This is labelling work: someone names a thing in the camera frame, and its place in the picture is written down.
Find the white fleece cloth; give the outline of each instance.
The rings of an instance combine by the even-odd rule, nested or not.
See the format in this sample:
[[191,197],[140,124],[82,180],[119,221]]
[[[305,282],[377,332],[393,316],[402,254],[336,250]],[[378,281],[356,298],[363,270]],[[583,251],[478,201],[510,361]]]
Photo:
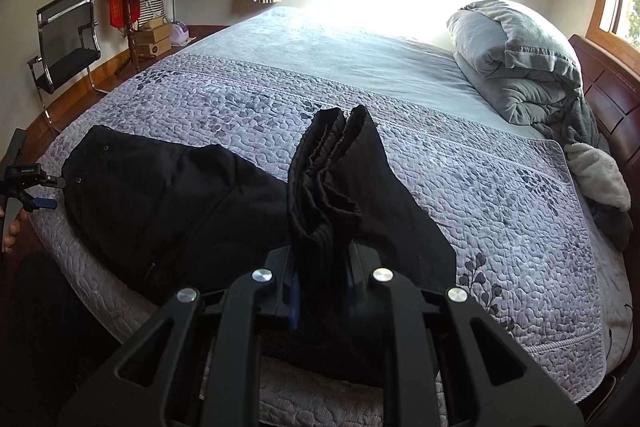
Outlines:
[[622,212],[631,208],[631,194],[611,156],[586,143],[565,145],[564,152],[566,163],[585,196]]

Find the window frame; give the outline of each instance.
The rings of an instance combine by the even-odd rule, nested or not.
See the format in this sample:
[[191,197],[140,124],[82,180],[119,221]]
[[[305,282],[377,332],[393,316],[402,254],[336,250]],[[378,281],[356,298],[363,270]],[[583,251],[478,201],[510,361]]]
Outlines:
[[616,23],[620,21],[620,12],[622,9],[622,6],[619,6],[621,5],[620,0],[617,0],[616,3],[616,12],[614,14],[612,31],[607,32],[600,28],[600,22],[602,21],[602,16],[604,14],[606,1],[607,0],[596,0],[586,37],[594,44],[597,44],[599,47],[609,52],[609,54],[617,58],[634,73],[640,74],[640,52],[631,44],[626,42],[625,39],[612,32],[617,29]]

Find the black pants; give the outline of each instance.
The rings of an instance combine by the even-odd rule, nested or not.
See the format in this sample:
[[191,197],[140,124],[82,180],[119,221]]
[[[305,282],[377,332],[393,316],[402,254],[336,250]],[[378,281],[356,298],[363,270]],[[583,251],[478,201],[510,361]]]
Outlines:
[[31,253],[18,265],[3,318],[2,425],[55,425],[76,385],[120,346],[44,253]]

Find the quilted bedspread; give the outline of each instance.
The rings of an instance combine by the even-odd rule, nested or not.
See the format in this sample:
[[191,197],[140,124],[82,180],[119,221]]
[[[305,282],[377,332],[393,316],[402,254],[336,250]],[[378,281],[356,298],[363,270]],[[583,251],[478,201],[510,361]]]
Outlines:
[[[457,281],[574,401],[606,371],[587,225],[564,153],[423,105],[269,66],[183,53],[125,82],[71,124],[41,158],[59,173],[94,124],[193,146],[218,143],[279,179],[320,108],[363,103],[389,165],[458,256]],[[34,195],[62,198],[39,187]],[[76,293],[121,341],[154,306],[108,273],[56,211],[33,215]],[[380,390],[265,360],[261,418],[276,425],[381,425]]]

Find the silver bolt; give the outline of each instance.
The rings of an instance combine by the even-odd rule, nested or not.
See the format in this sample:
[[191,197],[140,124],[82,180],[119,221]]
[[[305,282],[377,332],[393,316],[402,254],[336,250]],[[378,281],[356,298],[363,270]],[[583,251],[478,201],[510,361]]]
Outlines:
[[389,282],[394,278],[394,273],[388,268],[376,268],[373,270],[373,279],[378,282]]
[[193,302],[198,296],[198,292],[193,288],[182,288],[178,291],[177,298],[180,302]]
[[273,277],[273,273],[268,268],[258,268],[251,274],[251,278],[255,282],[269,282]]
[[467,293],[462,288],[451,288],[447,292],[447,297],[453,302],[464,302],[467,298]]

